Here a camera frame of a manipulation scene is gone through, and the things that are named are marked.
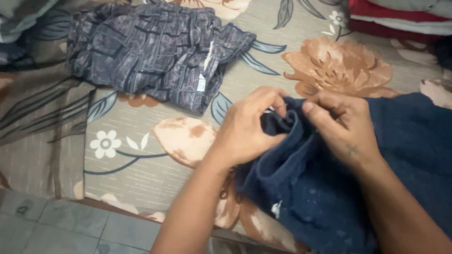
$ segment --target tattoo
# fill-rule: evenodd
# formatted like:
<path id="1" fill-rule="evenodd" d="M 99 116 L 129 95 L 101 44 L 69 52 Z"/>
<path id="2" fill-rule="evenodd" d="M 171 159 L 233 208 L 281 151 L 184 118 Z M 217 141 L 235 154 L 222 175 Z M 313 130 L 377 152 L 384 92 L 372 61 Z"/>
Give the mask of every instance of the tattoo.
<path id="1" fill-rule="evenodd" d="M 347 144 L 346 148 L 347 148 L 347 155 L 348 156 L 352 156 L 353 153 L 357 153 L 358 152 L 358 146 L 357 145 Z"/>

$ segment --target navy blue cloth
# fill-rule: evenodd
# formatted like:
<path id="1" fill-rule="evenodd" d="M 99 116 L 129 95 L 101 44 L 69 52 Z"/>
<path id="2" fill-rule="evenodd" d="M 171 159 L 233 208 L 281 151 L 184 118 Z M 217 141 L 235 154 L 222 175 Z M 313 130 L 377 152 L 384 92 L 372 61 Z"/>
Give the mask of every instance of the navy blue cloth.
<path id="1" fill-rule="evenodd" d="M 420 93 L 366 99 L 378 147 L 389 166 L 452 237 L 452 110 Z M 237 192 L 320 253 L 374 253 L 378 243 L 358 183 L 304 117 L 304 100 L 285 98 L 287 116 L 262 116 L 276 147 L 239 166 Z"/>

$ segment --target right hand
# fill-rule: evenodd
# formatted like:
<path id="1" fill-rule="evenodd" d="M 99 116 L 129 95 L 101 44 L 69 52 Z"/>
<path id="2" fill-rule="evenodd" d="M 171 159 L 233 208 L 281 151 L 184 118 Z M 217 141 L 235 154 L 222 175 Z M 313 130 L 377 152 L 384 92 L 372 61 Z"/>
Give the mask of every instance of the right hand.
<path id="1" fill-rule="evenodd" d="M 345 165 L 359 169 L 382 160 L 364 99 L 321 91 L 302 110 Z"/>

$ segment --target white flower print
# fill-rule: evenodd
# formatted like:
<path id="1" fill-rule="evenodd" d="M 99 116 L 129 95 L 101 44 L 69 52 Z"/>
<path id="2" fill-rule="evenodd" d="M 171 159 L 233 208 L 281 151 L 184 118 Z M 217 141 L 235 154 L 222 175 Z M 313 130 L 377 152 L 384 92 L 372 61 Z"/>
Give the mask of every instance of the white flower print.
<path id="1" fill-rule="evenodd" d="M 343 12 L 337 12 L 334 10 L 329 17 L 330 19 L 333 20 L 333 23 L 337 26 L 345 27 L 345 24 L 348 22 Z"/>
<path id="2" fill-rule="evenodd" d="M 97 133 L 97 139 L 91 141 L 89 146 L 96 150 L 96 158 L 102 159 L 104 155 L 113 158 L 116 155 L 115 149 L 121 146 L 121 140 L 115 139 L 116 131 L 111 130 L 106 134 L 104 131 Z"/>

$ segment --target red cloth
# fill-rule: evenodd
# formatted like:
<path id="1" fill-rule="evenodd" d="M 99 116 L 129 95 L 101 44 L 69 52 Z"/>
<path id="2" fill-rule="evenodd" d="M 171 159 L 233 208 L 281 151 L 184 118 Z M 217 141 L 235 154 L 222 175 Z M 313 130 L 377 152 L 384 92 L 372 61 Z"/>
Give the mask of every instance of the red cloth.
<path id="1" fill-rule="evenodd" d="M 411 40 L 420 43 L 433 44 L 441 35 L 414 33 L 403 30 L 397 30 L 389 27 L 379 25 L 374 22 L 368 22 L 357 19 L 350 19 L 348 22 L 348 28 L 352 31 L 368 33 L 370 35 L 386 37 L 386 38 L 396 38 L 402 40 Z"/>
<path id="2" fill-rule="evenodd" d="M 424 11 L 403 11 L 388 9 L 367 0 L 349 0 L 348 2 L 350 13 L 359 16 L 369 16 L 375 18 L 393 18 L 393 19 L 405 19 L 415 22 L 427 22 L 427 21 L 447 21 L 452 20 L 445 17 L 439 17 L 434 14 Z"/>

